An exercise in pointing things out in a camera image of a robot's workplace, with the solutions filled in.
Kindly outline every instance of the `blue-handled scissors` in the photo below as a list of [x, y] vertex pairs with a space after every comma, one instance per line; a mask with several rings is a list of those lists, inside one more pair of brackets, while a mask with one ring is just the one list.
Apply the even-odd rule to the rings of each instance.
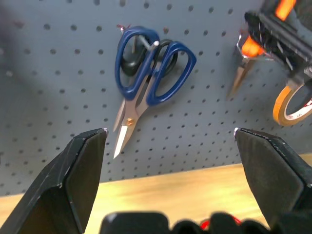
[[[150, 44], [155, 45], [156, 48], [146, 52], [145, 59], [139, 68], [134, 83], [125, 87], [122, 85], [120, 79], [121, 61], [126, 44], [129, 39], [134, 36], [143, 36]], [[158, 49], [161, 49], [157, 48], [158, 45], [158, 34], [154, 30], [143, 27], [132, 27], [124, 30], [120, 39], [115, 61], [115, 78], [118, 89], [124, 96], [124, 100], [120, 106], [114, 124], [115, 131], [121, 122], [115, 145], [114, 158], [119, 155], [129, 141], [140, 116], [147, 110], [148, 107], [158, 105], [170, 99], [182, 87], [196, 64], [196, 57], [194, 53], [178, 41], [169, 43], [162, 59], [159, 61], [156, 58], [159, 55]], [[179, 51], [183, 51], [188, 55], [186, 67], [177, 82], [165, 94], [157, 96], [156, 90], [159, 83], [166, 75], [168, 71], [167, 67], [170, 65], [172, 57]], [[141, 94], [145, 83], [148, 83], [147, 88], [145, 93]], [[144, 95], [143, 99], [141, 103], [137, 105], [137, 100], [141, 95]]]

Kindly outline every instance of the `scissors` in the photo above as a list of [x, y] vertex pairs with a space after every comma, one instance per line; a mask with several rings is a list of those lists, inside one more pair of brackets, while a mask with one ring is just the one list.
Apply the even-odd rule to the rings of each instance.
[[[122, 67], [123, 51], [129, 39], [134, 36], [144, 37], [150, 46], [141, 62], [140, 68], [134, 83], [125, 87], [121, 83], [120, 68]], [[159, 54], [161, 48], [167, 46], [167, 49], [161, 59]], [[178, 52], [183, 51], [188, 55], [188, 62], [177, 82], [164, 94], [157, 96], [156, 91], [161, 79], [168, 74], [176, 64]], [[117, 50], [115, 61], [115, 79], [119, 91], [124, 96], [124, 100], [118, 111], [114, 131], [121, 122], [117, 141], [115, 145], [114, 158], [116, 158], [129, 141], [140, 116], [152, 106], [169, 100], [184, 84], [196, 64], [194, 53], [181, 42], [170, 41], [166, 43], [159, 42], [159, 36], [154, 30], [146, 29], [141, 26], [132, 27], [124, 30]], [[143, 93], [143, 88], [147, 83], [147, 88]], [[140, 104], [137, 104], [139, 97], [143, 96]]]

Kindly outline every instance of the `orange part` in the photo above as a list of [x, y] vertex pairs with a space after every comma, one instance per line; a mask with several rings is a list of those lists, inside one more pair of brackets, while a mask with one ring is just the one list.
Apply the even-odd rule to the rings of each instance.
[[248, 57], [257, 57], [261, 55], [264, 50], [255, 42], [250, 36], [248, 36], [247, 40], [242, 46], [242, 54]]
[[295, 4], [296, 0], [281, 0], [275, 11], [276, 16], [284, 21]]

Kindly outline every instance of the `orange tape roll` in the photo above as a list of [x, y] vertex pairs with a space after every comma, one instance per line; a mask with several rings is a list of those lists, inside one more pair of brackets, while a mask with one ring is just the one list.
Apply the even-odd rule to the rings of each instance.
[[283, 126], [294, 125], [312, 114], [312, 99], [300, 110], [289, 115], [286, 114], [288, 104], [302, 86], [296, 90], [292, 90], [289, 86], [286, 86], [278, 95], [273, 108], [273, 118], [278, 124]]

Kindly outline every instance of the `blue plastic handle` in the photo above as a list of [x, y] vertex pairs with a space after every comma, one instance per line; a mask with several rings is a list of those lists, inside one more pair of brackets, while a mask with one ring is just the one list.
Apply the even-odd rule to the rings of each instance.
[[[180, 78], [177, 80], [177, 82], [169, 89], [166, 93], [160, 96], [156, 96], [156, 90], [159, 86], [159, 83], [161, 79], [163, 78], [166, 67], [170, 61], [170, 58], [177, 52], [184, 51], [188, 55], [188, 62], [186, 64], [186, 67], [180, 76]], [[170, 43], [163, 55], [162, 63], [158, 71], [153, 71], [153, 75], [155, 77], [155, 81], [151, 86], [151, 89], [147, 95], [146, 102], [149, 106], [155, 106], [158, 105], [164, 101], [167, 101], [170, 99], [184, 84], [186, 79], [189, 77], [190, 73], [192, 72], [194, 66], [196, 64], [196, 57], [194, 53], [185, 45], [183, 45], [181, 42], [174, 41]]]
[[150, 52], [148, 51], [146, 53], [146, 57], [141, 65], [141, 68], [137, 74], [137, 77], [134, 83], [128, 87], [124, 87], [121, 84], [121, 79], [120, 79], [120, 65], [121, 65], [123, 51], [129, 39], [131, 37], [139, 36], [139, 35], [144, 36], [150, 43], [153, 43], [157, 40], [159, 41], [159, 36], [154, 30], [146, 29], [141, 26], [131, 27], [129, 29], [126, 29], [123, 32], [121, 39], [119, 41], [119, 44], [118, 44], [118, 50], [117, 50], [117, 55], [116, 55], [115, 79], [116, 79], [118, 89], [120, 90], [120, 92], [122, 93], [122, 95], [125, 97], [126, 100], [133, 100], [135, 98], [138, 92], [138, 89], [144, 80], [144, 77], [151, 73], [151, 63], [153, 62], [153, 58], [156, 52], [156, 49], [154, 49], [153, 51], [150, 51]]

